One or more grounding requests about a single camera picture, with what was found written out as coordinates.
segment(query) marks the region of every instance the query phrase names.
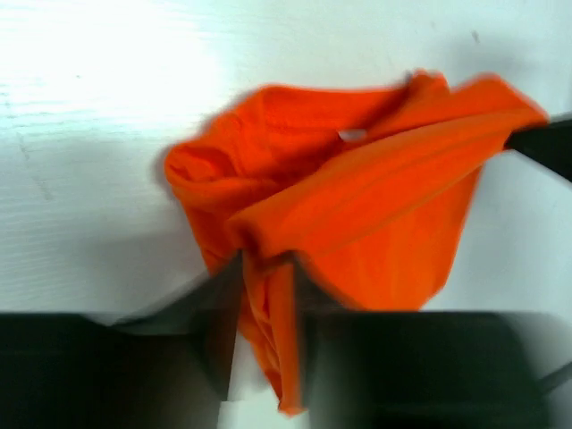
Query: folded cloth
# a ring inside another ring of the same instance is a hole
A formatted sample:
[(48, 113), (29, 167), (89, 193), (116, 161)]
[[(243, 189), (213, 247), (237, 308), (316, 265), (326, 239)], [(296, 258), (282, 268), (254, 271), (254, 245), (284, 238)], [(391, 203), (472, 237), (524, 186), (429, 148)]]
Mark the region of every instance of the folded cloth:
[(209, 271), (243, 250), (239, 327), (281, 411), (301, 410), (299, 368), (291, 265), (272, 261), (296, 251), (349, 307), (419, 309), (447, 280), (483, 164), (546, 122), (497, 76), (449, 88), (418, 71), (388, 88), (261, 88), (171, 149)]

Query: white surface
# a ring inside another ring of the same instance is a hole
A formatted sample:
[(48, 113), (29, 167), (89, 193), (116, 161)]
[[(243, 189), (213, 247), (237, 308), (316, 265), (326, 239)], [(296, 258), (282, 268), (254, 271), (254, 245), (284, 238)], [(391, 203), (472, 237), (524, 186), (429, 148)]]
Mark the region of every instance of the white surface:
[[(160, 161), (242, 92), (492, 71), (559, 114), (570, 22), (567, 0), (0, 0), (0, 309), (129, 312), (201, 273)], [(429, 307), (572, 323), (570, 214), (569, 184), (494, 159)]]

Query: orange t-shirt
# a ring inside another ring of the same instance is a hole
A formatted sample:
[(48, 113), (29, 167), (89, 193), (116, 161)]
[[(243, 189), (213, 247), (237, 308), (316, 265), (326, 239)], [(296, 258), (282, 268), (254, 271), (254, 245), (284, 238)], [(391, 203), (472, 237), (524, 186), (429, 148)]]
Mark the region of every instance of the orange t-shirt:
[(239, 327), (280, 410), (300, 410), (292, 271), (264, 262), (295, 250), (348, 306), (417, 310), (447, 280), (481, 166), (546, 122), (498, 77), (451, 89), (419, 71), (381, 89), (261, 88), (170, 151), (209, 271), (244, 251)]

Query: clothing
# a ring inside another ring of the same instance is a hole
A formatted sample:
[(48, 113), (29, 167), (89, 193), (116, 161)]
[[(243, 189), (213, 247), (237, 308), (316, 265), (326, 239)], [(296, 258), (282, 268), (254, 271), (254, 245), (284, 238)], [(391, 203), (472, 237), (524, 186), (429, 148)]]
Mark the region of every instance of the clothing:
[(300, 410), (292, 273), (268, 262), (295, 250), (347, 306), (418, 310), (447, 280), (482, 165), (546, 122), (496, 76), (451, 89), (419, 71), (381, 89), (261, 88), (170, 151), (208, 269), (244, 251), (240, 330), (280, 410)]

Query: clothing tag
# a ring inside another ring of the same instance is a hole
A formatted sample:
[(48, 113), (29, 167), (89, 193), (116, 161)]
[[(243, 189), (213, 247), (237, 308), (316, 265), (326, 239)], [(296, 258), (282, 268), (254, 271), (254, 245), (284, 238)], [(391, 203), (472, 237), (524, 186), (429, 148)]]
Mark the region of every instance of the clothing tag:
[(340, 136), (340, 139), (342, 139), (343, 141), (361, 140), (366, 136), (366, 134), (367, 134), (366, 130), (359, 130), (359, 129), (338, 131), (338, 135)]

